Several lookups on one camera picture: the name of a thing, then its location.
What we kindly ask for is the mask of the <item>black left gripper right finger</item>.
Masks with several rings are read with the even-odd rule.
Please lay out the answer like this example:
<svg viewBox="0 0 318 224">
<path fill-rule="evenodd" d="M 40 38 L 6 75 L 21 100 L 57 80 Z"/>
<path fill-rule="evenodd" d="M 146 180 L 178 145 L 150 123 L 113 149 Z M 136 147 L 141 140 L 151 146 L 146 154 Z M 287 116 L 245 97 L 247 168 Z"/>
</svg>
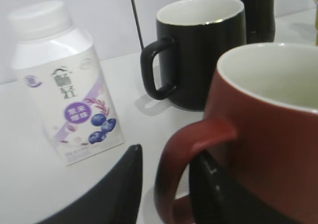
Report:
<svg viewBox="0 0 318 224">
<path fill-rule="evenodd" d="M 315 224 L 318 168 L 304 159 L 233 159 L 202 151 L 190 162 L 190 200 L 199 224 Z"/>
</svg>

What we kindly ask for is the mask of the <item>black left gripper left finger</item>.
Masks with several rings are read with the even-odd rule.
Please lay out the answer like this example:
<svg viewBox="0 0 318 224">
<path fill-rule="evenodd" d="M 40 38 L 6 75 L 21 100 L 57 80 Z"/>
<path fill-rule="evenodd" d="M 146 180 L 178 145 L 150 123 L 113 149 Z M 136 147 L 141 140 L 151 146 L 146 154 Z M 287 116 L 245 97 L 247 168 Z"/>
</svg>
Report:
<svg viewBox="0 0 318 224">
<path fill-rule="evenodd" d="M 130 146 L 87 193 L 41 224 L 135 224 L 143 186 L 143 150 Z"/>
</svg>

